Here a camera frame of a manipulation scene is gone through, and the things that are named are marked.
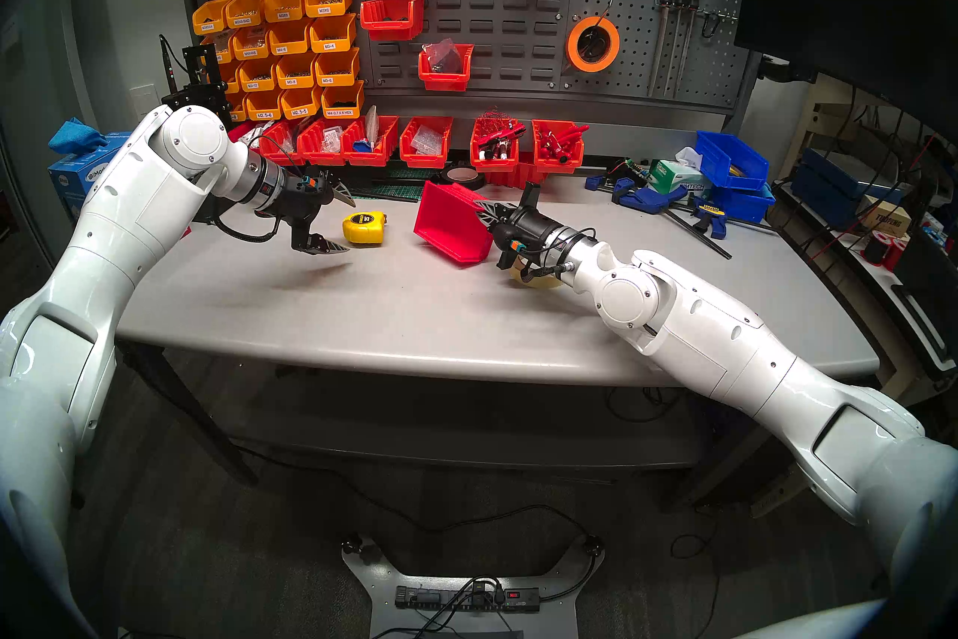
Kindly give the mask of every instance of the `black cable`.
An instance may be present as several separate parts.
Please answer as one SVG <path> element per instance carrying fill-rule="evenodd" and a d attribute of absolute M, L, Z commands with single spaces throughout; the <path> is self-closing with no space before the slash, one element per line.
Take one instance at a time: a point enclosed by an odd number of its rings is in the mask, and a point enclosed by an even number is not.
<path fill-rule="evenodd" d="M 679 392 L 674 398 L 665 401 L 665 399 L 662 398 L 662 390 L 659 387 L 644 386 L 642 387 L 642 396 L 646 398 L 646 401 L 653 407 L 664 407 L 664 409 L 657 415 L 652 415 L 648 418 L 627 418 L 625 415 L 620 415 L 612 407 L 612 397 L 619 391 L 619 388 L 618 386 L 612 386 L 605 392 L 605 409 L 607 409 L 616 420 L 621 420 L 622 422 L 653 422 L 654 420 L 661 420 L 672 411 L 672 407 L 682 398 L 682 393 Z"/>
<path fill-rule="evenodd" d="M 300 464 L 292 464 L 289 461 L 274 459 L 271 456 L 267 456 L 267 454 L 265 453 L 260 453 L 259 451 L 252 450 L 251 448 L 246 448 L 245 446 L 242 446 L 242 445 L 237 445 L 237 448 L 243 451 L 244 453 L 248 453 L 250 456 L 255 456 L 258 459 L 262 459 L 262 461 L 268 461 L 270 464 L 275 464 L 276 466 L 282 466 L 283 468 L 289 468 L 296 471 L 312 471 L 312 472 L 321 473 L 321 474 L 331 474 L 332 476 L 339 479 L 339 481 L 342 482 L 344 485 L 346 485 L 347 489 L 351 490 L 353 494 L 366 500 L 366 502 L 370 503 L 371 505 L 374 505 L 375 507 L 382 509 L 382 511 L 389 512 L 390 514 L 393 514 L 397 516 L 398 518 L 405 520 L 411 526 L 413 526 L 414 528 L 424 533 L 433 533 L 433 535 L 436 535 L 436 533 L 445 533 L 446 531 L 452 531 L 456 528 L 462 528 L 463 526 L 479 525 L 481 523 L 491 523 L 495 520 L 501 520 L 503 518 L 512 517 L 513 515 L 519 515 L 522 512 L 532 511 L 533 509 L 545 509 L 548 512 L 552 512 L 552 514 L 558 515 L 560 518 L 567 520 L 569 523 L 571 523 L 576 528 L 578 528 L 584 536 L 591 536 L 591 533 L 589 533 L 589 531 L 585 529 L 585 526 L 583 526 L 582 523 L 578 522 L 578 520 L 573 518 L 571 515 L 567 515 L 565 514 L 565 512 L 562 512 L 560 509 L 554 508 L 551 505 L 545 505 L 545 504 L 526 505 L 522 508 L 512 509 L 511 511 L 508 511 L 508 512 L 498 512 L 495 515 L 488 515 L 486 517 L 481 517 L 481 518 L 472 518 L 469 520 L 460 520 L 455 523 L 449 523 L 448 525 L 445 525 L 445 526 L 431 527 L 431 526 L 422 524 L 421 522 L 417 521 L 416 518 L 406 514 L 405 512 L 402 512 L 399 508 L 394 508 L 392 505 L 387 505 L 381 500 L 378 500 L 375 497 L 371 497 L 371 495 L 366 494 L 366 492 L 363 492 L 363 490 L 358 488 L 358 486 L 353 483 L 353 480 L 351 480 L 341 471 L 337 471 L 334 468 L 323 468 L 323 466 L 302 466 Z"/>

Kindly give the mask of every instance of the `yellow tape measure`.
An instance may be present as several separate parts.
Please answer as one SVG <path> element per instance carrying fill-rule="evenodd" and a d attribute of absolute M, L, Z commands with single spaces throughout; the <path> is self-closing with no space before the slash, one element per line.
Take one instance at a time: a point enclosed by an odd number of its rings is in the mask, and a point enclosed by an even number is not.
<path fill-rule="evenodd" d="M 382 244 L 386 214 L 382 211 L 354 213 L 343 219 L 343 237 L 353 244 Z"/>

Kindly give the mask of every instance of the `blue storage bin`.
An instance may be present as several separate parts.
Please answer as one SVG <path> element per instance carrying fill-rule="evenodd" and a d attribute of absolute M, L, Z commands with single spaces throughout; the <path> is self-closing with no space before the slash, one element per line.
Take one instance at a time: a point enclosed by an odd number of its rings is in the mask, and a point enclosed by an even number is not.
<path fill-rule="evenodd" d="M 765 212 L 775 205 L 775 196 L 768 183 L 760 191 L 733 191 L 731 188 L 715 187 L 712 189 L 712 202 L 731 218 L 758 224 L 765 218 Z"/>
<path fill-rule="evenodd" d="M 696 151 L 702 155 L 702 174 L 720 188 L 760 191 L 768 180 L 768 160 L 738 136 L 699 131 Z M 731 165 L 744 177 L 729 172 Z"/>

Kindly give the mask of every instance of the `black metal stand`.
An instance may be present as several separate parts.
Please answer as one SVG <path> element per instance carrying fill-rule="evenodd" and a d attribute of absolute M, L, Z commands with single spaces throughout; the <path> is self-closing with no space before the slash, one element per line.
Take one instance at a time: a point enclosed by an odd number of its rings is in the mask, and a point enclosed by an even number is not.
<path fill-rule="evenodd" d="M 178 377 L 173 366 L 163 356 L 162 348 L 124 341 L 118 341 L 117 347 L 123 353 L 123 360 L 127 365 L 140 374 L 140 378 L 152 391 L 170 403 L 190 435 L 196 438 L 220 466 L 242 484 L 255 485 L 259 481 L 253 470 L 246 466 L 240 450 L 213 422 L 213 418 Z"/>

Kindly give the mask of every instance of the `red wire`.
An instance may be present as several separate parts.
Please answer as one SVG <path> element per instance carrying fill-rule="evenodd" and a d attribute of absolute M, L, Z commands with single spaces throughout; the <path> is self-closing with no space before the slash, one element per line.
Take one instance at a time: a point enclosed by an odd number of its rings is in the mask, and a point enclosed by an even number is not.
<path fill-rule="evenodd" d="M 922 155 L 924 154 L 924 150 L 926 150 L 926 149 L 928 148 L 929 143 L 931 143 L 931 140 L 934 139 L 934 138 L 935 138 L 935 137 L 932 136 L 932 135 L 929 135 L 929 136 L 928 136 L 928 140 L 924 143 L 924 146 L 922 147 L 922 150 L 918 153 L 918 156 L 915 157 L 915 161 L 912 162 L 911 165 L 909 165 L 908 170 L 907 170 L 908 172 L 911 172 L 911 170 L 913 170 L 913 169 L 915 168 L 915 165 L 917 165 L 918 161 L 919 161 L 920 159 L 922 159 Z M 816 259 L 817 257 L 819 257 L 819 256 L 820 256 L 823 252 L 825 252 L 829 247 L 831 247 L 833 244 L 835 244 L 835 242 L 837 242 L 838 240 L 842 239 L 842 237 L 844 237 L 844 235 L 847 235 L 852 229 L 855 229 L 855 227 L 857 227 L 857 226 L 862 222 L 862 220 L 864 220 L 864 218 L 866 218 L 866 216 L 867 216 L 869 213 L 872 213 L 872 211 L 874 211 L 874 210 L 875 210 L 878 206 L 880 206 L 880 205 L 881 205 L 881 201 L 880 201 L 880 200 L 879 200 L 879 201 L 876 201 L 875 204 L 874 204 L 871 208 L 868 209 L 868 211 L 866 211 L 865 213 L 862 213 L 862 215 L 860 215 L 860 216 L 855 220 L 855 223 L 852 224 L 852 226 L 850 226 L 848 229 L 846 229 L 844 232 L 842 232 L 840 235 L 838 235 L 835 239 L 833 239 L 831 242 L 829 242 L 829 243 L 826 244 L 824 247 L 822 247 L 822 249 L 820 249 L 818 252 L 816 252 L 813 256 L 811 256 L 811 261 L 812 261 L 812 262 L 815 262 L 815 259 Z"/>

